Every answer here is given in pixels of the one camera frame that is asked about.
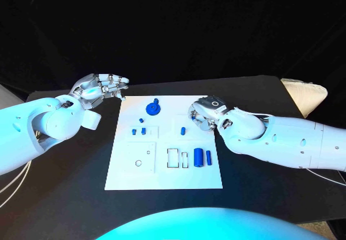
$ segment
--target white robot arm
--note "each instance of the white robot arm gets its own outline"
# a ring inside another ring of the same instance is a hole
[[[81,126],[95,130],[101,115],[95,108],[104,98],[125,100],[121,89],[130,80],[112,74],[89,74],[68,95],[42,98],[0,110],[0,175],[72,138]]]
[[[199,128],[215,128],[236,154],[300,169],[346,171],[346,130],[317,122],[229,110],[218,97],[200,98],[189,108]]]

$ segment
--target beige cushion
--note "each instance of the beige cushion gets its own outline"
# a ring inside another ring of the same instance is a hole
[[[329,95],[327,89],[320,85],[288,78],[282,78],[281,82],[304,118],[307,118]]]

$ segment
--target blue object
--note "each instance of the blue object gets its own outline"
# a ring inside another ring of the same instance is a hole
[[[184,127],[182,127],[180,134],[182,134],[182,135],[184,135],[184,134],[186,134],[186,128],[184,128]]]
[[[323,240],[324,237],[259,213],[229,208],[194,207],[144,216],[117,227],[96,240],[114,239]]]
[[[212,165],[212,155],[210,155],[210,151],[206,151],[206,164],[207,164],[207,166]]]
[[[193,150],[193,166],[200,168],[203,167],[203,149],[194,148]]]
[[[145,113],[151,116],[157,115],[161,111],[160,105],[158,105],[158,99],[156,98],[153,102],[145,106]]]

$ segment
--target blue small part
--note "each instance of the blue small part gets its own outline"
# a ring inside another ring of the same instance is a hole
[[[206,151],[206,164],[207,164],[207,166],[212,165],[212,155],[210,155],[210,151]]]
[[[158,99],[156,98],[153,102],[145,106],[145,113],[151,116],[157,115],[161,108],[158,105]]]
[[[194,148],[193,150],[193,166],[200,168],[203,167],[203,149]]]
[[[184,134],[186,134],[186,128],[184,128],[184,127],[182,127],[180,134],[182,134],[182,135],[184,135]]]

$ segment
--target black table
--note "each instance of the black table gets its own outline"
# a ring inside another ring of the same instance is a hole
[[[68,90],[34,92],[27,100],[65,93]],[[285,87],[272,76],[134,85],[124,94],[215,95],[229,107],[301,118]],[[32,162],[23,185],[0,209],[4,239],[94,239],[143,216],[192,207],[242,209],[293,223],[346,217],[343,186],[304,169],[233,154],[219,133],[215,143],[223,189],[105,191],[120,105],[117,98],[105,99],[95,108],[102,115],[96,130],[81,128],[73,138]],[[19,171],[0,177],[1,185]],[[318,173],[342,180],[337,171]]]

